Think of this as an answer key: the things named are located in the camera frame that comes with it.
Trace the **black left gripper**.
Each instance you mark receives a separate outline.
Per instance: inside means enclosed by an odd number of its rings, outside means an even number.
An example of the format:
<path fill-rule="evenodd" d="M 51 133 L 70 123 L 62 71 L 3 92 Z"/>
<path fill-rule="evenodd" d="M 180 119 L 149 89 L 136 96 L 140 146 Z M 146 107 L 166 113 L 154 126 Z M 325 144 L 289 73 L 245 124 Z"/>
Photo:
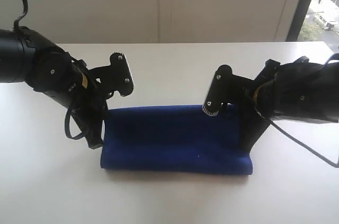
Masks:
<path fill-rule="evenodd" d="M 83 60 L 71 59 L 53 67 L 44 94 L 66 108 L 64 128 L 74 121 L 80 129 L 88 129 L 88 147 L 103 146 L 102 123 L 106 115 L 105 96 Z"/>

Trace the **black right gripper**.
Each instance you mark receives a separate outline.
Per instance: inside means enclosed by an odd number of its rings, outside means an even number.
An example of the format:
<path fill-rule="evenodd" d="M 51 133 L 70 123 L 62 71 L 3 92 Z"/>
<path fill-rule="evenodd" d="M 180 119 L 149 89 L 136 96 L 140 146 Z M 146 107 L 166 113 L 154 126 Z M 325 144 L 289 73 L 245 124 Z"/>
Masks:
<path fill-rule="evenodd" d="M 240 148 L 245 152 L 250 152 L 261 135 L 269 127 L 267 119 L 262 117 L 264 108 L 259 107 L 259 91 L 263 85 L 273 79 L 276 69 L 280 63 L 269 59 L 265 66 L 251 82 L 245 87 L 245 98 L 241 105 L 240 115 Z"/>

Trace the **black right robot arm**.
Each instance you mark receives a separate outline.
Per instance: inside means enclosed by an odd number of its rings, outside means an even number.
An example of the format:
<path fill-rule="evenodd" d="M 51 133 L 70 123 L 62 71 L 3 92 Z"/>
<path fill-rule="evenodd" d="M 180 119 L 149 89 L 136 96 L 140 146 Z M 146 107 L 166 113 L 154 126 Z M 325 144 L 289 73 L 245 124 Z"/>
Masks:
<path fill-rule="evenodd" d="M 244 151 L 251 151 L 270 121 L 338 123 L 338 54 L 324 64 L 300 57 L 270 67 L 244 94 L 239 144 Z"/>

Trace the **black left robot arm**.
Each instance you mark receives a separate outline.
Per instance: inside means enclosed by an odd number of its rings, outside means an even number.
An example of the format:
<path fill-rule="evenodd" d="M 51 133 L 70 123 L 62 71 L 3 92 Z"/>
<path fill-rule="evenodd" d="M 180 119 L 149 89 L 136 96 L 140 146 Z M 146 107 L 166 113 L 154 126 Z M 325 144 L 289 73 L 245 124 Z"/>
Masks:
<path fill-rule="evenodd" d="M 66 108 L 67 138 L 85 138 L 91 149 L 103 146 L 108 108 L 86 63 L 25 26 L 1 30 L 1 83 L 21 82 Z"/>

